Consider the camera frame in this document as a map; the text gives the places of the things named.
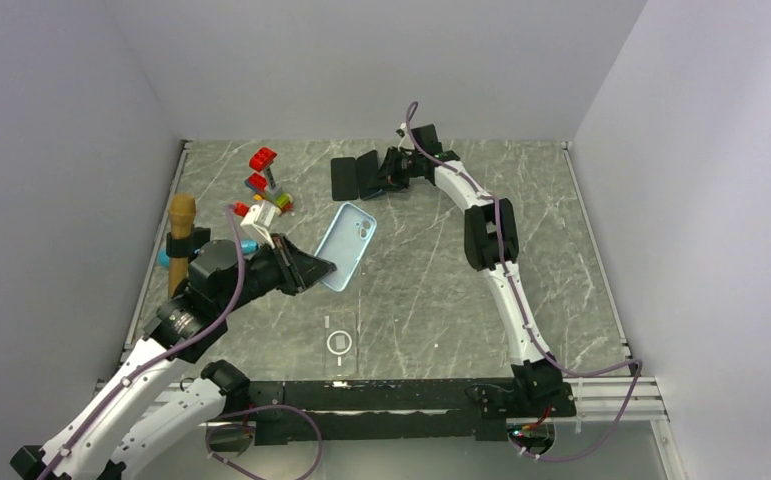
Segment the black phone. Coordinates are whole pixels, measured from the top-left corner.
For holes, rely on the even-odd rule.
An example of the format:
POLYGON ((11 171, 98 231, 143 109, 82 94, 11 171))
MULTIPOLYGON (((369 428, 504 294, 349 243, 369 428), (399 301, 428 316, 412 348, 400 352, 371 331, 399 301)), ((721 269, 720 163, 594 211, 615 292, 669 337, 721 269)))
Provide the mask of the black phone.
POLYGON ((352 201, 359 198, 356 158, 333 158, 330 161, 330 178, 333 201, 352 201))

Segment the light blue phone case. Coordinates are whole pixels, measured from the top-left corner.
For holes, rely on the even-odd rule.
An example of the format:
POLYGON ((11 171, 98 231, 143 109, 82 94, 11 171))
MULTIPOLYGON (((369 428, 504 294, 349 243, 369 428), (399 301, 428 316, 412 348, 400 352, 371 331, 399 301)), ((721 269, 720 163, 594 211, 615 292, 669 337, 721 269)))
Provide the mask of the light blue phone case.
POLYGON ((344 291, 376 232, 376 219, 351 202, 338 208, 314 255, 335 270, 321 280, 334 292, 344 291))

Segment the clear magsafe phone case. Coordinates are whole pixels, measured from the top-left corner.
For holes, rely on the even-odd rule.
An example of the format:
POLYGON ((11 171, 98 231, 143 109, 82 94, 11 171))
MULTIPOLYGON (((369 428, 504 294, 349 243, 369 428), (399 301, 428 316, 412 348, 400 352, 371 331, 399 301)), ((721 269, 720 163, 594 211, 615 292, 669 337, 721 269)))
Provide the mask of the clear magsafe phone case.
POLYGON ((322 346, 323 374, 329 380, 354 378, 359 370, 359 325, 352 311, 324 316, 322 346))

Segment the phone with blue case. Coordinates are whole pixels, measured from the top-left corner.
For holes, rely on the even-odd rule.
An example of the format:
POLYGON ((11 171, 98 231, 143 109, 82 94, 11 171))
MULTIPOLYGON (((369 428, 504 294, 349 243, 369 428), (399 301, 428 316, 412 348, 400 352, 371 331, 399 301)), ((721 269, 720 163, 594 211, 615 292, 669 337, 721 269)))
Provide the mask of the phone with blue case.
POLYGON ((377 150, 368 151, 356 159, 356 179, 360 200, 370 200, 383 194, 377 180, 379 168, 377 150))

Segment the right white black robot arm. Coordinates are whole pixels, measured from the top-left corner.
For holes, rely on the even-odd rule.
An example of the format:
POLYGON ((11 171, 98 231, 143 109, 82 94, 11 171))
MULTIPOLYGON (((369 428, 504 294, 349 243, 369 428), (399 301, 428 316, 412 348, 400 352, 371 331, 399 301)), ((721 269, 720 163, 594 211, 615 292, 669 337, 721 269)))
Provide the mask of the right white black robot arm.
POLYGON ((526 298, 519 273, 520 253, 511 202, 482 187, 458 154, 445 150, 432 124, 401 126, 410 148, 392 146, 357 159, 360 197, 400 192, 413 179, 424 179, 449 197, 463 213, 463 249, 469 266, 481 274, 502 321, 513 375, 506 400, 523 414, 574 410, 570 385, 544 340, 526 298))

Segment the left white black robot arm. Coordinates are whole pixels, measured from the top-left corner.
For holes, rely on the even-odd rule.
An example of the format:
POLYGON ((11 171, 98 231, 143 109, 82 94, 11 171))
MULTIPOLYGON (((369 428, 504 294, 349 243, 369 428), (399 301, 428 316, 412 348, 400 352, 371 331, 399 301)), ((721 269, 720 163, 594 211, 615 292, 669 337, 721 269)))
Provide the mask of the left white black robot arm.
POLYGON ((283 234, 272 235, 250 258, 237 240, 204 244, 103 390, 43 445, 20 447, 10 467, 23 479, 98 478, 157 396, 227 332, 231 312, 274 290, 295 296, 336 269, 283 234))

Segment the blue marker pen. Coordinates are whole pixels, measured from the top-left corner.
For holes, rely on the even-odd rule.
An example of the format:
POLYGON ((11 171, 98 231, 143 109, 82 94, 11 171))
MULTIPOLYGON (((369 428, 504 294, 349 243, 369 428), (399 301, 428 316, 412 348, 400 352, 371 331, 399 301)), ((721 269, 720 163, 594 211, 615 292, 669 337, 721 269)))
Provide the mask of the blue marker pen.
MULTIPOLYGON (((241 250, 245 256, 254 254, 258 249, 258 244, 250 239, 242 240, 241 241, 241 250)), ((166 248, 161 247, 156 255, 156 262, 158 265, 161 265, 162 267, 168 268, 170 263, 170 258, 166 253, 166 248)))

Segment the colourful toy brick car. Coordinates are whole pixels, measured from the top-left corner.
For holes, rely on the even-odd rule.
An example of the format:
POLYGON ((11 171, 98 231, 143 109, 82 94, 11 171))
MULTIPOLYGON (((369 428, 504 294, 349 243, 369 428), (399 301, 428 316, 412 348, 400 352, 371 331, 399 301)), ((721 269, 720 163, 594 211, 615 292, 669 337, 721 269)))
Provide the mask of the colourful toy brick car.
POLYGON ((267 146, 261 147, 250 158, 248 165, 252 173, 244 180, 244 185, 251 190, 258 200, 265 200, 277 207, 282 213, 294 209, 293 197, 285 192, 276 182, 271 167, 277 153, 267 146))

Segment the brown toy microphone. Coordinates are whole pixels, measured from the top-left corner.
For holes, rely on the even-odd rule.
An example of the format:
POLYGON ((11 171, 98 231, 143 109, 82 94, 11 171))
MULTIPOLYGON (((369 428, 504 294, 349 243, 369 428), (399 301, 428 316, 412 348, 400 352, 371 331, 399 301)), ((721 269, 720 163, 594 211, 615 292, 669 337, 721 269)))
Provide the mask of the brown toy microphone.
POLYGON ((179 284, 185 279, 192 254, 192 233, 197 207, 193 195, 177 193, 173 196, 168 217, 170 231, 166 243, 169 257, 168 296, 173 297, 179 284))

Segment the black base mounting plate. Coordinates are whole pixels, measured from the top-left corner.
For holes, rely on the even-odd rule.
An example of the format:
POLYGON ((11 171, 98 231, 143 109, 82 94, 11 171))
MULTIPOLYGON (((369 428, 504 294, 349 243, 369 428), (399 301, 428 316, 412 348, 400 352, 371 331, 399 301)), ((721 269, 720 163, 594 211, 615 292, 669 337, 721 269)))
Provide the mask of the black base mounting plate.
POLYGON ((213 424, 258 446, 317 439, 470 437, 504 441, 520 423, 577 414, 567 383, 545 389, 515 378, 253 381, 232 388, 213 424))

